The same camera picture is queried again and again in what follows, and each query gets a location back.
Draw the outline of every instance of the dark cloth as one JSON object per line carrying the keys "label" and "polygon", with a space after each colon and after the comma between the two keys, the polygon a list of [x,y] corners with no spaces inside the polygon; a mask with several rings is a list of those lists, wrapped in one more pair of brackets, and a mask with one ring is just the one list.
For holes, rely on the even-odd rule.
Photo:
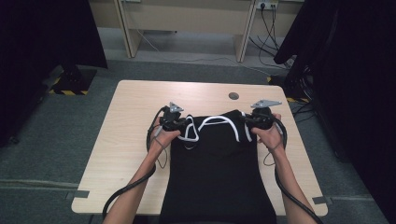
{"label": "dark cloth", "polygon": [[[172,142],[170,177],[160,223],[276,223],[276,213],[260,175],[257,138],[246,133],[240,115],[237,110],[223,115],[235,125],[239,142],[229,123],[203,127],[193,149],[186,149],[180,139]],[[193,122],[198,127],[206,118],[194,118]]]}

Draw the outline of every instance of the person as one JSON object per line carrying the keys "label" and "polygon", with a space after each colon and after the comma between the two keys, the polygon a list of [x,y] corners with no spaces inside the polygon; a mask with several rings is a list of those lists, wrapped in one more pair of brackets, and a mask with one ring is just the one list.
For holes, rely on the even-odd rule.
{"label": "person", "polygon": [[[281,119],[279,114],[274,114],[274,116],[279,120]],[[158,129],[158,119],[156,120],[155,124],[157,126],[156,129]],[[282,137],[275,124],[268,130],[252,128],[251,132],[259,136],[258,142],[265,144],[269,152],[273,155],[280,182],[285,187],[285,189],[297,200],[313,211],[311,204],[308,202],[297,183],[289,160],[286,156],[285,148],[282,144]],[[147,174],[155,165],[155,161],[158,159],[162,151],[171,144],[174,138],[179,135],[180,131],[166,132],[164,130],[160,130],[156,137],[154,137],[152,134],[148,154],[146,158],[143,159],[141,165],[130,180],[129,184],[134,183],[136,180]],[[135,188],[121,194],[108,211],[104,223],[133,223],[137,208],[143,197],[147,183],[148,181],[146,180]],[[283,193],[282,199],[285,206],[288,223],[316,223],[316,221],[311,216],[309,216],[302,208],[292,202]]]}

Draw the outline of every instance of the power outlet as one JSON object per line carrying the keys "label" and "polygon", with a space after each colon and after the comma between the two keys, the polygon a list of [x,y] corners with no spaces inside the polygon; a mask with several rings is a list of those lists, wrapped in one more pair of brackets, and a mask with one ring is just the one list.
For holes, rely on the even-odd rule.
{"label": "power outlet", "polygon": [[277,9],[277,1],[258,2],[256,8],[262,10],[262,4],[265,4],[264,10],[273,10],[273,8],[275,8],[275,10]]}

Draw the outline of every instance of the white desk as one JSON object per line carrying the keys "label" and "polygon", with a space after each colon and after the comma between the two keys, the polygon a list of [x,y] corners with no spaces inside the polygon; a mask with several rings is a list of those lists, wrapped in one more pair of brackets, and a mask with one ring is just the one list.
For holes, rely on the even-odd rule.
{"label": "white desk", "polygon": [[[229,98],[230,92],[239,94],[238,100]],[[72,209],[81,214],[102,212],[107,199],[124,187],[145,158],[146,134],[157,111],[170,101],[183,107],[182,116],[218,115],[234,109],[251,112],[250,105],[260,99],[283,102],[272,106],[282,115],[288,130],[287,154],[305,196],[319,216],[327,214],[327,205],[314,204],[321,197],[311,163],[281,88],[275,86],[213,84],[193,82],[132,81],[120,82],[114,93],[104,123],[92,150],[90,160],[78,190],[87,190],[88,198],[75,198]],[[285,215],[281,193],[274,178],[274,166],[262,164],[267,149],[258,145],[260,169],[267,193],[278,215]],[[169,176],[169,165],[158,168],[148,185],[137,213],[158,215]]]}

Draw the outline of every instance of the person's right hand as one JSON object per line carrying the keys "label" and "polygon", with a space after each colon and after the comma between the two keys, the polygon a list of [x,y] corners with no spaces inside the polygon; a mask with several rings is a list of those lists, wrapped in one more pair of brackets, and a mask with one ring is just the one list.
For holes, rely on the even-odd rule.
{"label": "person's right hand", "polygon": [[[274,116],[279,120],[281,119],[280,114],[274,114]],[[279,147],[283,148],[282,136],[280,135],[280,132],[277,129],[275,122],[273,126],[268,130],[252,128],[251,131],[260,137],[258,142],[264,143],[271,153],[273,153],[274,150]]]}

